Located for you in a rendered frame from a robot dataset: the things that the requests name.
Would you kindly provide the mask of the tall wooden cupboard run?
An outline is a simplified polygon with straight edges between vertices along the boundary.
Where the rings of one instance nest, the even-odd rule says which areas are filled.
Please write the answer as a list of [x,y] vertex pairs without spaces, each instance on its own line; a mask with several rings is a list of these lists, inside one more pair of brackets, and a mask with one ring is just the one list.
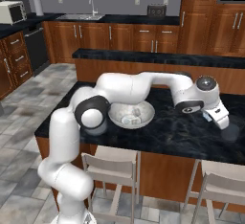
[[177,52],[245,57],[245,2],[182,0]]

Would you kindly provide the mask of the white microwave oven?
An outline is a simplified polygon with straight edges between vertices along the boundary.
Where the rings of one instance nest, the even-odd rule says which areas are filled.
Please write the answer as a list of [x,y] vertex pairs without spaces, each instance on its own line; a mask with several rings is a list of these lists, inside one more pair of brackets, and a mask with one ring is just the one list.
[[15,24],[27,19],[22,1],[0,2],[0,24]]

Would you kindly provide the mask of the steel sink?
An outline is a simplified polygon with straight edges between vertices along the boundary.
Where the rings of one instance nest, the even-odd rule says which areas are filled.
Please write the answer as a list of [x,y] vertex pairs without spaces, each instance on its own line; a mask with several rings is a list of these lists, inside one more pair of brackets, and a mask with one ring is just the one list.
[[64,14],[58,17],[58,20],[87,20],[87,21],[97,21],[104,17],[104,14]]

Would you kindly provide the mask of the wooden base cupboard run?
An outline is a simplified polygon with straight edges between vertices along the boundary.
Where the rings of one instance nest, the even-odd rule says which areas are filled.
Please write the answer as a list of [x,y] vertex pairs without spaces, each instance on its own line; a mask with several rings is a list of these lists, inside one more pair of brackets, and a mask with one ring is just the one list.
[[93,21],[58,18],[43,27],[51,62],[75,63],[78,49],[176,54],[180,17],[107,14]]

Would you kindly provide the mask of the beige bar stool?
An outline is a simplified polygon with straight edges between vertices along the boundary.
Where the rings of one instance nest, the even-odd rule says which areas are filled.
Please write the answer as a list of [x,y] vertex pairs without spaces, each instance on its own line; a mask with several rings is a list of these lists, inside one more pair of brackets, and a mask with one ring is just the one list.
[[[92,197],[88,196],[88,210],[94,217],[122,224],[134,224],[135,205],[140,198],[141,152],[137,150],[98,146],[95,155],[81,153],[83,169],[93,180],[101,181],[103,195],[106,196],[106,183],[116,184],[116,189],[108,213],[93,210]],[[131,216],[117,215],[122,187],[131,188]]]
[[[198,165],[201,165],[203,181],[199,192],[192,191]],[[196,198],[191,224],[195,224],[203,199],[206,200],[209,224],[215,224],[213,201],[224,204],[219,217],[230,204],[245,206],[245,166],[196,159],[193,165],[189,187],[182,212],[186,210],[190,198]]]

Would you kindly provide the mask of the steel tap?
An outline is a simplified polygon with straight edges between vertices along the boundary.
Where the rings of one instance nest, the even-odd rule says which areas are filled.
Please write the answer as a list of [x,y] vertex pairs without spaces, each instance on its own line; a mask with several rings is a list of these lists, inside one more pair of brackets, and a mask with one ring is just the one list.
[[98,11],[95,10],[94,1],[89,0],[89,4],[92,6],[92,15],[95,16],[98,13]]

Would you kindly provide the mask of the grey ice bowl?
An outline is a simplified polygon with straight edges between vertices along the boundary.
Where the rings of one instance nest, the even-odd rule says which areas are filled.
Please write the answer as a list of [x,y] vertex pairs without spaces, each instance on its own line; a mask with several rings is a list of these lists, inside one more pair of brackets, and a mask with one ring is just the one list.
[[[141,116],[134,115],[134,108],[140,108]],[[124,124],[122,123],[122,117],[124,116],[132,116],[131,122],[133,119],[140,118],[142,120],[141,124]],[[113,103],[108,112],[108,116],[110,120],[117,126],[125,128],[125,129],[138,129],[148,125],[154,118],[155,109],[154,107],[147,101],[142,101],[138,104],[123,104],[123,103]]]

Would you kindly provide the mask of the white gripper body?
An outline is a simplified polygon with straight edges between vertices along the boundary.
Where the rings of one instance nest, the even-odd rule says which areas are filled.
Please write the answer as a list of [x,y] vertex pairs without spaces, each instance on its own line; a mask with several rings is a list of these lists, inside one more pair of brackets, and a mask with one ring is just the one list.
[[229,111],[224,106],[222,102],[220,102],[215,108],[209,111],[214,123],[221,129],[225,129],[229,126]]

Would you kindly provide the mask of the wooden kitchen island black top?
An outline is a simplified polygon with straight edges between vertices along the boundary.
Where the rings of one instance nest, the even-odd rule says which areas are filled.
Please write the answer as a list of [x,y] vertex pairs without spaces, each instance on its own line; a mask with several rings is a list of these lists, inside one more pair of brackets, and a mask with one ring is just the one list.
[[96,146],[138,149],[141,158],[140,194],[182,202],[197,158],[245,165],[245,56],[190,56],[79,49],[73,53],[78,82],[57,105],[64,107],[82,85],[92,85],[102,73],[137,74],[142,71],[186,72],[208,75],[220,85],[221,100],[236,130],[220,130],[200,112],[185,115],[173,108],[170,91],[156,86],[147,100],[156,109],[144,128],[127,130],[109,123],[100,136],[80,133],[80,150]]

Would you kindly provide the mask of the white paper towel roll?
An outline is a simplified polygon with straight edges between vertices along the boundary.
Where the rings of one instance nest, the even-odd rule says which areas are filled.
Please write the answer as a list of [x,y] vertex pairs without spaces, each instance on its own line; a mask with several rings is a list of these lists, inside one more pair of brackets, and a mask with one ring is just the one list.
[[35,8],[35,13],[37,16],[43,16],[44,12],[42,9],[42,3],[41,0],[33,0],[34,3],[34,8]]

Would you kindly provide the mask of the black toaster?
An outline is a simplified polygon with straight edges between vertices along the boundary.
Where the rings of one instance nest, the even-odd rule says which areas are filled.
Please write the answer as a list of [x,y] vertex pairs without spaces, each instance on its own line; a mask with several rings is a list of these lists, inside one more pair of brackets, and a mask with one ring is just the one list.
[[148,5],[147,16],[151,18],[164,18],[167,13],[166,5]]

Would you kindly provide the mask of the black dishwasher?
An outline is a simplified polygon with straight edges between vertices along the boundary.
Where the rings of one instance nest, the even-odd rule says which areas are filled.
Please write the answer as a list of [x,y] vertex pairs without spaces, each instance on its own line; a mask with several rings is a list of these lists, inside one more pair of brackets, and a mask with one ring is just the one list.
[[32,25],[23,31],[33,74],[37,76],[50,65],[43,27],[40,24]]

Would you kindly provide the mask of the wooden drawer cupboard run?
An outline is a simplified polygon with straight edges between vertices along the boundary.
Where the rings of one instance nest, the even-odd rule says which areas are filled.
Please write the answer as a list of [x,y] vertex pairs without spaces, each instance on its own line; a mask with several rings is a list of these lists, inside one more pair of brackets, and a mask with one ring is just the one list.
[[0,100],[33,74],[22,31],[0,38]]

